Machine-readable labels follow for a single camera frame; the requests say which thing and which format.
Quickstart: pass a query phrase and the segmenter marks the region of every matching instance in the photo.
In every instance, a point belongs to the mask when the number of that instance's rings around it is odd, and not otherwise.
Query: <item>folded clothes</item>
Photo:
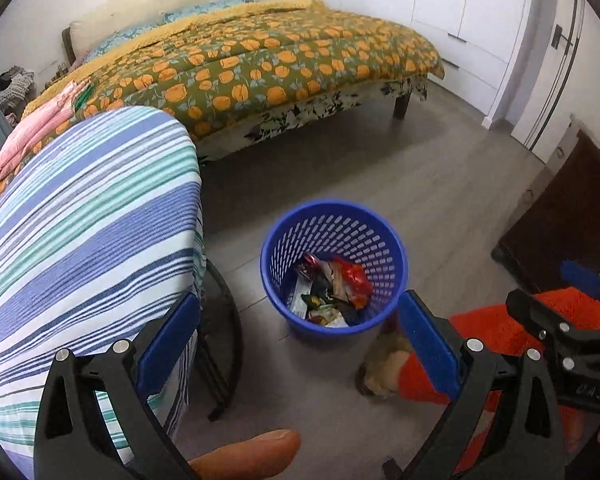
[[[74,114],[72,99],[84,90],[87,84],[88,81],[79,84],[71,81],[55,98],[29,114],[15,127],[0,150],[0,181],[20,164],[27,150],[52,130],[53,124],[57,123],[55,126],[57,128],[71,118]],[[65,110],[66,103],[69,103],[68,117],[66,116],[68,112]]]

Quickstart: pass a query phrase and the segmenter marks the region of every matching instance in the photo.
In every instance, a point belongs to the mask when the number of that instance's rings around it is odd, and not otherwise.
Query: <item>metal screw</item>
[[[69,357],[69,351],[66,348],[62,348],[56,352],[56,360],[64,361]]]
[[[466,342],[467,348],[472,352],[482,352],[484,350],[484,344],[479,339],[469,339]]]
[[[129,341],[126,339],[121,339],[120,341],[113,343],[113,351],[116,354],[123,354],[127,350],[129,350]]]
[[[526,355],[528,355],[529,359],[532,359],[533,361],[539,361],[541,357],[540,352],[535,348],[530,348],[529,350],[527,350]]]
[[[570,357],[565,357],[562,360],[562,366],[564,367],[565,370],[573,370],[576,366],[576,363],[573,362],[573,359],[571,359]]]

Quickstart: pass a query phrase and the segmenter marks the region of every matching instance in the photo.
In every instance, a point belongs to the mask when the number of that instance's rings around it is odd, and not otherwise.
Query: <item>human thumb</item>
[[[276,430],[220,447],[189,462],[202,480],[263,480],[282,473],[296,456],[300,434]]]

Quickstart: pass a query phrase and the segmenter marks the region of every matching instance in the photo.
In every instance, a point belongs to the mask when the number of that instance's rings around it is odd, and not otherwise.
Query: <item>blue wastebasket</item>
[[[359,325],[328,328],[289,310],[297,279],[292,266],[305,252],[323,260],[337,255],[364,267],[374,292]],[[405,291],[408,273],[394,229],[373,211],[349,202],[309,202],[293,209],[269,232],[260,254],[260,275],[271,303],[299,331],[326,337],[361,333],[385,320]]]

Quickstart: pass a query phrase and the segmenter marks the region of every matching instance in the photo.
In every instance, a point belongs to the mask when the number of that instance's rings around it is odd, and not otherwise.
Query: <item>blue gripper pad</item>
[[[200,300],[187,294],[138,359],[140,399],[160,393],[199,323]]]
[[[600,275],[576,262],[565,261],[560,266],[560,276],[580,292],[600,300]]]
[[[403,293],[398,300],[398,316],[433,387],[439,394],[456,400],[460,396],[459,362],[438,331],[436,318],[412,290]],[[449,323],[446,319],[439,321]]]

